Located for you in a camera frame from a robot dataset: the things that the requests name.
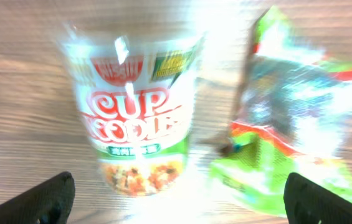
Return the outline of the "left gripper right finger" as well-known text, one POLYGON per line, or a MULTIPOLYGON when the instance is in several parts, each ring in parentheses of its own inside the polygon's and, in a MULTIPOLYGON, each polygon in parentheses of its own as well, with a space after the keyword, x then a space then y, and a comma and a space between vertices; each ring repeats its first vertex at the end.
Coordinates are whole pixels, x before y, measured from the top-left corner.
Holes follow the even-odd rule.
POLYGON ((352 224, 352 203, 292 172, 283 201, 289 224, 352 224))

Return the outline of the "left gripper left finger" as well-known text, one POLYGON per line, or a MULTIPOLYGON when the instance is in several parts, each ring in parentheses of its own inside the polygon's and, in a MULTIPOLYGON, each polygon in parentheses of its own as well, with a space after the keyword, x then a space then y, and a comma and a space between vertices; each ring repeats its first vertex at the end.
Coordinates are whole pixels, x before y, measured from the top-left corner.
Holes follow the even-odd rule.
POLYGON ((74 178, 70 172, 61 172, 0 204, 0 223, 66 224, 74 198, 74 178))

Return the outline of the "green chip bag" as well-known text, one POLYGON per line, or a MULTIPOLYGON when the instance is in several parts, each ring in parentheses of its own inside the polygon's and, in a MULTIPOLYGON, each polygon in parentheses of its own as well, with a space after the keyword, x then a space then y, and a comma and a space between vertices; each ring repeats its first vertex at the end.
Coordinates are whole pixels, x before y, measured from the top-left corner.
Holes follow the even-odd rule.
POLYGON ((211 162, 211 191, 283 217, 285 183, 296 172, 352 203, 340 151, 352 117, 352 62, 309 43, 277 7, 256 20, 252 37, 231 151, 211 162))

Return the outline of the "cup noodles container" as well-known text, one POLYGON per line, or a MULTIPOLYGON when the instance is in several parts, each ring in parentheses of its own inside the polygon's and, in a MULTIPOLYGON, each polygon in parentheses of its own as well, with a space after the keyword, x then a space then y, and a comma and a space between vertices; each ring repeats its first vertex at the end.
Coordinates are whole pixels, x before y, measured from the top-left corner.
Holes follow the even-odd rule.
POLYGON ((188 157, 202 34, 64 24, 55 41, 105 180, 131 196, 169 188, 188 157))

